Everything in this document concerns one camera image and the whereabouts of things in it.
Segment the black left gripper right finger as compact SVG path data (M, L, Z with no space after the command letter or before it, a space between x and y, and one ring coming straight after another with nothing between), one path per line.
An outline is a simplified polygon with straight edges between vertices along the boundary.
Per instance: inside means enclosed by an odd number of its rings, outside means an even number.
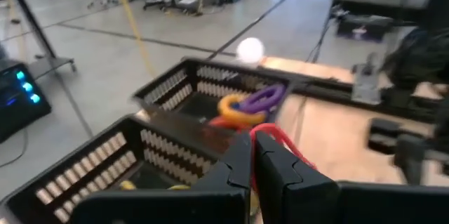
M254 169L264 224L333 224L337 183L260 131Z

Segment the red rubber band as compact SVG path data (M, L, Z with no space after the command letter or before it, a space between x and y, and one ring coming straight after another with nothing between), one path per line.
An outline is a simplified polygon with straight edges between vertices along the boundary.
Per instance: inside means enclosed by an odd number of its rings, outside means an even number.
M300 159L301 161L303 161L305 164L307 164L308 166L310 166L313 169L316 169L316 166L311 163L296 147L296 145L294 144L294 142L289 138L289 136L281 129L279 128L276 124L274 123L263 123L263 124L259 124L255 127L253 127L250 131L249 131L249 135L251 137L251 143L253 144L252 147L252 152L251 152L251 161L252 161L252 174L251 174L251 183L252 183L252 189L256 192L259 193L258 191L258 187L257 187L257 181L256 181L256 176L255 176L255 165L256 165L256 161L255 161L255 153L256 153L256 146L255 146L255 142L257 140L257 136L256 133L257 132L263 132L269 136L273 136L274 140L281 146L281 147L288 147L288 150L295 155L298 159Z

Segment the black slotted plastic basket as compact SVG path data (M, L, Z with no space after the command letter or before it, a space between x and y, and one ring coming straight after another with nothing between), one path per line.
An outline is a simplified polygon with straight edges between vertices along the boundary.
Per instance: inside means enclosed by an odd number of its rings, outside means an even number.
M196 183L233 143L230 131L192 124L169 131L120 118L0 201L0 224L196 224ZM216 162L187 143L221 150ZM136 190L120 190L132 181ZM169 190L185 184L189 190Z
M286 92L269 109L266 122L274 123L284 100L290 94L290 81L267 70L251 69L225 62L185 58L133 94L133 99L148 112L168 111L208 122L218 116L217 105L229 94L251 95L274 84Z

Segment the yellow coil keychain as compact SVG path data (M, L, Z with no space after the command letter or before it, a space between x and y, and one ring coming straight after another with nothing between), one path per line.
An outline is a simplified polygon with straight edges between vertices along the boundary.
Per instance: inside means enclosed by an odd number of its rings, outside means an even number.
M228 120L237 121L250 126L266 122L267 117L269 116L269 111L248 114L240 110L235 110L232 107L232 103L240 103L248 96L249 95L244 95L241 93L233 93L224 96L217 105L218 112L221 116Z

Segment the black computer blue lights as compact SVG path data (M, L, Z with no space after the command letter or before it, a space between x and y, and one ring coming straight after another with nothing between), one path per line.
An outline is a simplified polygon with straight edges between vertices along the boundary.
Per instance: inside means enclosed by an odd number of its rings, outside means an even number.
M51 106L28 66L0 60L0 143L49 113Z

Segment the black pole stand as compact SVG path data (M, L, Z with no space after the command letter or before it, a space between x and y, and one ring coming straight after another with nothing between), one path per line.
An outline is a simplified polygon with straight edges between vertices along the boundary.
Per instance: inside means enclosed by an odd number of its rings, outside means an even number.
M73 72L77 71L73 58L61 58L56 56L53 47L51 46L47 36L43 33L43 29L38 23L35 15L31 12L31 8L26 0L17 0L18 5L21 7L30 29L35 36L38 44L46 53L43 58L37 59L29 64L29 71L35 79L38 79L45 74L56 71L58 68L69 65Z

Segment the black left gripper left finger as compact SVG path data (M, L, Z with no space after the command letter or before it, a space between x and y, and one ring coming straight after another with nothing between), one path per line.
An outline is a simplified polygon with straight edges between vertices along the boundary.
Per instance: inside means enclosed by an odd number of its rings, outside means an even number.
M233 143L197 183L203 194L196 224L249 224L252 143L248 133Z

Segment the purple coil keychain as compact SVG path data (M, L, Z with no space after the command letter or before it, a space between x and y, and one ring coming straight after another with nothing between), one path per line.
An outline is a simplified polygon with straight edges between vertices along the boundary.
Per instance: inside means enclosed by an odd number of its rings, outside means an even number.
M282 84L274 84L249 95L239 104L239 109L248 114L267 112L277 105L286 92Z

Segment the dark floor box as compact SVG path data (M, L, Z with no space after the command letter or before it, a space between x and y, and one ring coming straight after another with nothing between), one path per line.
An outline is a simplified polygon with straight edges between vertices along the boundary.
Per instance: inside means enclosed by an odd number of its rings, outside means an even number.
M376 15L346 15L337 24L336 36L380 43L392 29L393 20Z

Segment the white bulb lamp brass base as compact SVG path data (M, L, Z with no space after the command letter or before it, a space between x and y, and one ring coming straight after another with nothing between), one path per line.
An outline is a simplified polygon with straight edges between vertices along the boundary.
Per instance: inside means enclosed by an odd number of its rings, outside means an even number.
M245 64L258 64L264 58L264 44L255 37L241 41L236 47L236 58Z

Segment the grey metal bracket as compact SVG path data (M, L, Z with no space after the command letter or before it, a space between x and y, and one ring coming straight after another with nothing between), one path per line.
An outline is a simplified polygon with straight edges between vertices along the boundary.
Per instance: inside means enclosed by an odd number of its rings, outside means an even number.
M358 103L378 105L381 103L381 94L378 88L379 72L371 62L354 65L352 68L354 83L351 99Z

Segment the orange-red coil keychain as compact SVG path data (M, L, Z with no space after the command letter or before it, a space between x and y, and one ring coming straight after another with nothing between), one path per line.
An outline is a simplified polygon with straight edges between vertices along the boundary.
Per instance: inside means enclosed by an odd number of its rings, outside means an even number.
M232 121L224 118L223 116L218 116L213 119L211 119L208 124L210 126L222 128L222 129L229 129L234 131L242 131L248 128L248 125L242 124L237 121Z

